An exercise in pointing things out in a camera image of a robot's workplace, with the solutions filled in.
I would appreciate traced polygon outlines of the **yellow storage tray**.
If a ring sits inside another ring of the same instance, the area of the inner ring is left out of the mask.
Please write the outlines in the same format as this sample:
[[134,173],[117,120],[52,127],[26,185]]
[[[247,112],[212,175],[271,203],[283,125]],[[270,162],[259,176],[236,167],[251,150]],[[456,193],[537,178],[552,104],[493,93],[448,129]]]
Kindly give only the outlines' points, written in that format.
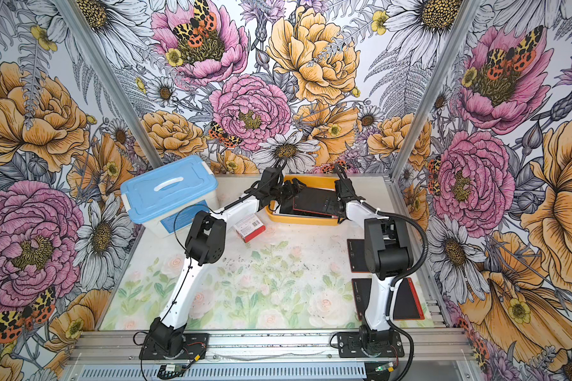
[[[298,179],[303,184],[309,187],[319,188],[329,191],[335,190],[335,182],[338,180],[336,175],[301,175],[301,174],[288,174],[284,176],[285,180]],[[268,206],[264,208],[269,219],[273,222],[284,223],[284,224],[296,224],[296,225],[319,225],[319,226],[337,226],[343,219],[338,217],[310,217],[302,216],[298,214],[278,214],[274,208],[276,208],[276,201],[272,201]]]

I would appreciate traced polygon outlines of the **red writing tablet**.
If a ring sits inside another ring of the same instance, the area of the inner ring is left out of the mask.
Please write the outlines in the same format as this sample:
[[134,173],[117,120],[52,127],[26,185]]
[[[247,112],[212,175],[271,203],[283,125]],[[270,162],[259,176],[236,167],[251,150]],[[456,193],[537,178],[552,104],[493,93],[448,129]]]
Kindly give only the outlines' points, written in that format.
[[[366,308],[370,301],[371,279],[351,280],[354,301],[359,321],[362,321]],[[424,312],[421,301],[411,278],[406,278],[400,284],[397,291],[396,303],[393,312],[395,321],[424,320]]]
[[338,217],[340,206],[334,190],[305,187],[293,199],[292,210],[315,217]]
[[363,239],[347,239],[346,246],[352,273],[369,273],[365,260],[365,241]]

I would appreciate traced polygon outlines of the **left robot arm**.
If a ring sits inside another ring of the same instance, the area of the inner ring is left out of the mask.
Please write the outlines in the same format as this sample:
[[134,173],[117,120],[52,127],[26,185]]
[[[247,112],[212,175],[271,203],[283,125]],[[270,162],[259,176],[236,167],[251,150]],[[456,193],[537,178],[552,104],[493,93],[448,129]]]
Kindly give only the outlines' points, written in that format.
[[188,263],[165,309],[153,320],[145,335],[139,355],[141,360],[174,359],[184,355],[184,330],[197,289],[210,266],[224,254],[227,231],[255,217],[272,202],[282,205],[294,200],[305,187],[298,179],[286,180],[281,167],[270,167],[232,203],[217,211],[202,207],[193,218],[186,240],[178,242]]

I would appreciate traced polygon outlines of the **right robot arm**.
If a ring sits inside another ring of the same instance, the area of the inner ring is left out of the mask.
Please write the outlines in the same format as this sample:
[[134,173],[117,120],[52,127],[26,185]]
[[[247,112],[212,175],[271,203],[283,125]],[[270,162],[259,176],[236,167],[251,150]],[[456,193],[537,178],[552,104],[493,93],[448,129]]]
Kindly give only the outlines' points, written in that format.
[[345,218],[364,229],[364,260],[372,274],[370,300],[359,330],[361,350],[377,357],[397,336],[393,310],[398,288],[412,267],[410,239],[399,214],[383,212],[357,195],[351,179],[339,164],[335,191]]

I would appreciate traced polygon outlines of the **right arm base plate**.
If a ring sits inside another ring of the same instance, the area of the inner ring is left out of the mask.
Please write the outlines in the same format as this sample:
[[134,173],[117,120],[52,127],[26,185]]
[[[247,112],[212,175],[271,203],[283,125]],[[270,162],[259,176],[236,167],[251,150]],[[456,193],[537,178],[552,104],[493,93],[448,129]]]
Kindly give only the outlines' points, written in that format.
[[338,332],[336,349],[341,358],[401,358],[405,355],[400,334],[394,330],[370,335],[360,332]]

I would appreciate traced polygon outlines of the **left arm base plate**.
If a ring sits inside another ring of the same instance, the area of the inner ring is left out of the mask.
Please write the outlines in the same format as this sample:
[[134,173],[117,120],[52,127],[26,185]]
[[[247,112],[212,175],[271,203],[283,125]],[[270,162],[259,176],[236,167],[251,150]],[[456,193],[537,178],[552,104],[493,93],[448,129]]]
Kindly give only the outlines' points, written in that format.
[[195,360],[204,359],[210,335],[207,333],[176,333],[159,338],[153,333],[145,339],[140,360]]

